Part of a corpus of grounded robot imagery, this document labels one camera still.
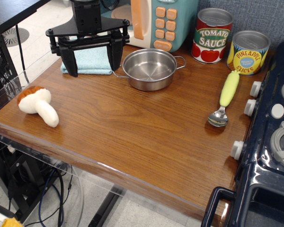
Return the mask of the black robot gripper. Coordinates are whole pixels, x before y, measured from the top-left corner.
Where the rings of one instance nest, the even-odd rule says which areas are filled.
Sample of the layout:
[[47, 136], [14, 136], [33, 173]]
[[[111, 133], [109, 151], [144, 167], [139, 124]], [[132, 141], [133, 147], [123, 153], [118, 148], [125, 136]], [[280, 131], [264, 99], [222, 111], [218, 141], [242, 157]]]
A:
[[120, 67], [122, 49], [129, 42], [127, 19], [101, 16], [100, 1], [73, 0], [72, 18], [46, 31], [52, 53], [61, 54], [64, 66], [73, 77], [78, 76], [74, 50], [107, 46], [112, 71]]

